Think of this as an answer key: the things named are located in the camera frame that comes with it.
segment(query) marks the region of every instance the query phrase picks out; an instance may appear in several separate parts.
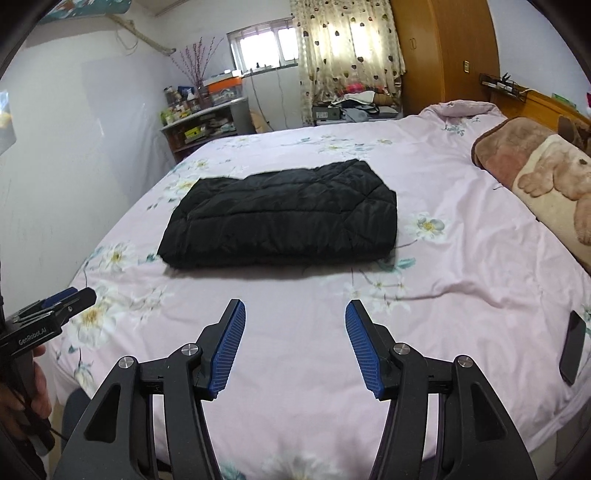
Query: folded black jacket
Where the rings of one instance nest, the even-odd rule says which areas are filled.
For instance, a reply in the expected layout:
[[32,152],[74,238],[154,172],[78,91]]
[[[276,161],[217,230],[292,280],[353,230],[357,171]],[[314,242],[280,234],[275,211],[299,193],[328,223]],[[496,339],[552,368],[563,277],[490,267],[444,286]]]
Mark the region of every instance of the folded black jacket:
[[394,247],[396,193],[364,161],[199,180],[158,255],[171,267],[334,264]]

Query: window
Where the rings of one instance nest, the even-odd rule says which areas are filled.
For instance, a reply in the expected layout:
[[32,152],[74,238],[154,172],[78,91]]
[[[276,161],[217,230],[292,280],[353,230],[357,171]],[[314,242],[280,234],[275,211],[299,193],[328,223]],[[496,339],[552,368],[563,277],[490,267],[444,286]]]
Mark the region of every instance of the window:
[[297,65],[300,57],[292,18],[232,32],[228,40],[236,68],[244,73]]

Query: white wall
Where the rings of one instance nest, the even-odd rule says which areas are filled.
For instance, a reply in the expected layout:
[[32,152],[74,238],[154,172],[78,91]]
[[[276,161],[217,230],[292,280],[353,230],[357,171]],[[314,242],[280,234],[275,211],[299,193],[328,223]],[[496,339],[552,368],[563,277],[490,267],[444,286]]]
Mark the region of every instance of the white wall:
[[488,0],[501,73],[548,96],[557,93],[586,113],[591,85],[549,20],[527,0]]
[[[189,0],[183,5],[159,17],[167,45],[181,49],[198,42],[200,37],[226,38],[227,34],[251,25],[289,17],[289,0]],[[227,42],[222,43],[214,62],[218,70],[233,68]],[[244,78],[244,89],[251,110],[258,111],[252,84],[259,98],[261,109],[275,130],[302,126],[300,113],[300,78],[297,67],[266,72]]]
[[[154,19],[141,7],[126,16],[139,30],[157,34]],[[121,37],[134,44],[127,32]],[[0,90],[9,93],[17,135],[17,143],[0,156],[0,259],[7,313],[67,287],[141,190],[172,165],[156,137],[154,105],[165,107],[165,85],[143,78],[147,71],[140,65],[147,62],[139,59],[160,54],[142,42],[133,56],[126,53],[106,18],[55,22],[35,29],[0,80]],[[97,65],[105,82],[135,80],[134,85],[105,87],[103,111],[97,107],[96,89],[88,90],[96,87],[92,73]],[[128,98],[134,92],[139,102]],[[120,125],[128,136],[121,151],[128,154],[135,145],[143,163],[117,155],[114,144],[121,137],[113,137],[109,121],[114,120],[104,116],[109,108],[130,119]],[[141,122],[144,128],[138,128]],[[146,141],[152,141],[150,148],[140,149]],[[152,173],[146,176],[145,170]]]

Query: pink bedsheet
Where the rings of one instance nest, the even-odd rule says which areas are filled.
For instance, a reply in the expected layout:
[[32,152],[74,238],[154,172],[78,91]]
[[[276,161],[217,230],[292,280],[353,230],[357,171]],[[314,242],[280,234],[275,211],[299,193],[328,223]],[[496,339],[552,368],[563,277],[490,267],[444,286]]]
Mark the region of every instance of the pink bedsheet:
[[[470,355],[529,450],[591,395],[591,351],[568,387],[560,358],[571,310],[589,320],[589,276],[517,197],[470,160],[474,140],[504,117],[491,104],[452,102],[400,121],[332,125],[212,142],[181,163],[111,230],[73,281],[97,289],[92,311],[52,341],[59,399],[92,395],[124,355],[168,356],[246,304],[228,387],[205,403],[218,459],[263,478],[274,455],[367,478],[387,414],[365,388],[345,331],[349,300],[424,356]],[[398,194],[393,256],[338,268],[240,268],[177,274],[155,256],[171,212],[200,177],[366,160]],[[436,447],[430,403],[425,456]],[[157,453],[167,459],[161,400]]]

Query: wooden wardrobe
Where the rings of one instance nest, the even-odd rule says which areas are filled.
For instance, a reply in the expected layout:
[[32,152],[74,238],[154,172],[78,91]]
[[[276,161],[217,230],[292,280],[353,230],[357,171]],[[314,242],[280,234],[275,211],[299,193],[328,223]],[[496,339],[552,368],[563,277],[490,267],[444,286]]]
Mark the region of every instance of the wooden wardrobe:
[[499,52],[486,0],[390,0],[404,61],[406,115],[450,100],[489,101],[479,75],[499,76]]

